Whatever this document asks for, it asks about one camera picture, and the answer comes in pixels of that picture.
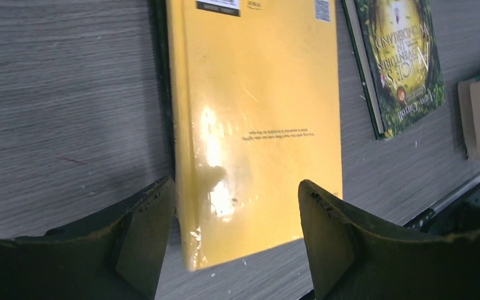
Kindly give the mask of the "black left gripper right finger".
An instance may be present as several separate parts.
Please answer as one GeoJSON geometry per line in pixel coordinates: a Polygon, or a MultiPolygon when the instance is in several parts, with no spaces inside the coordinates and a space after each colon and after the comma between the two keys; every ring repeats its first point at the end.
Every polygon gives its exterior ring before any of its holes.
{"type": "Polygon", "coordinates": [[[432,235],[298,188],[313,289],[307,299],[480,299],[480,227],[432,235]]]}

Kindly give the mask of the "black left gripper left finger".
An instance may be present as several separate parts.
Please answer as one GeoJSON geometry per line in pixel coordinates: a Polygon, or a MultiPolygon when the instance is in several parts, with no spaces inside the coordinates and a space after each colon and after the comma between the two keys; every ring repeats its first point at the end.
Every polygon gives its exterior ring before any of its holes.
{"type": "Polygon", "coordinates": [[[0,239],[0,299],[154,299],[175,205],[165,176],[42,236],[0,239]]]}

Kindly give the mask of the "yellow hardcover book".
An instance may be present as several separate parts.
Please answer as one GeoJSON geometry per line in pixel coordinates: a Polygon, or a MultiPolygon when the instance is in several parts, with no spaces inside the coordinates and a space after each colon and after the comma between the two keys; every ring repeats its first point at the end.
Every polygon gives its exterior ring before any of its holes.
{"type": "Polygon", "coordinates": [[[197,271],[297,239],[343,193],[333,1],[168,1],[177,213],[197,271]]]}

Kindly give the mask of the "black Moon and Sixpence book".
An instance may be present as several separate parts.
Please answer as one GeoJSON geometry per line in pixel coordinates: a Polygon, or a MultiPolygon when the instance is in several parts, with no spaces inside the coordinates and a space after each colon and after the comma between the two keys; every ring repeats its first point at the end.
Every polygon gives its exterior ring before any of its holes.
{"type": "Polygon", "coordinates": [[[148,4],[162,119],[169,152],[169,175],[172,178],[175,178],[176,161],[174,153],[174,128],[166,1],[150,0],[148,1],[148,4]]]}

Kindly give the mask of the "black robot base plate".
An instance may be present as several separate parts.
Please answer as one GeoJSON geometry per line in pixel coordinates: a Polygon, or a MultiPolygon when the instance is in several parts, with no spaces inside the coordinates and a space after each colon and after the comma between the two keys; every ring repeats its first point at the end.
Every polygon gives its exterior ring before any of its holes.
{"type": "Polygon", "coordinates": [[[438,236],[480,228],[480,182],[456,199],[440,200],[404,227],[438,236]]]}

